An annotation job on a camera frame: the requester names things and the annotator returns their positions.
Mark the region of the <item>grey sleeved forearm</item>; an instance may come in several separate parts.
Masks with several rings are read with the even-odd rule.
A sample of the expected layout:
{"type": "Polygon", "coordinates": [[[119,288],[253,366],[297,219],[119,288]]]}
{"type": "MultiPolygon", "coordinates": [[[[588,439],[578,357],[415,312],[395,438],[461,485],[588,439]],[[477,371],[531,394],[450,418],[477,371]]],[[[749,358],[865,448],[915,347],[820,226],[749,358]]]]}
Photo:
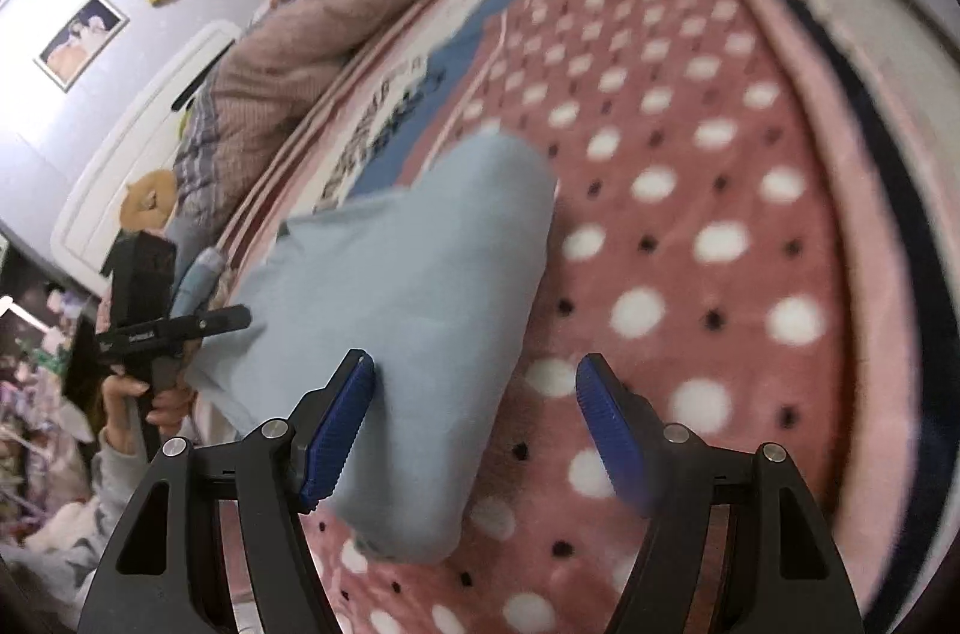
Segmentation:
{"type": "Polygon", "coordinates": [[[64,549],[34,553],[2,545],[2,559],[34,608],[50,613],[75,631],[110,535],[137,489],[146,463],[132,432],[114,441],[109,429],[99,432],[99,452],[91,464],[93,520],[64,549]]]}

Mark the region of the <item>left hand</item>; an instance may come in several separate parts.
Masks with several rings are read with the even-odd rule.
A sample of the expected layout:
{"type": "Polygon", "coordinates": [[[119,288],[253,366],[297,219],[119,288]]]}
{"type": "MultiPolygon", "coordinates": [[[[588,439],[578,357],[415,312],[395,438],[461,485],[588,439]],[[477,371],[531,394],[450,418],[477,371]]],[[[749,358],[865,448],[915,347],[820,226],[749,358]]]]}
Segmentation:
{"type": "Polygon", "coordinates": [[[107,444],[117,452],[137,455],[145,451],[151,458],[163,439],[176,436],[189,421],[197,394],[185,382],[178,361],[163,374],[163,384],[155,386],[151,374],[130,375],[122,363],[110,363],[103,382],[107,444]]]}

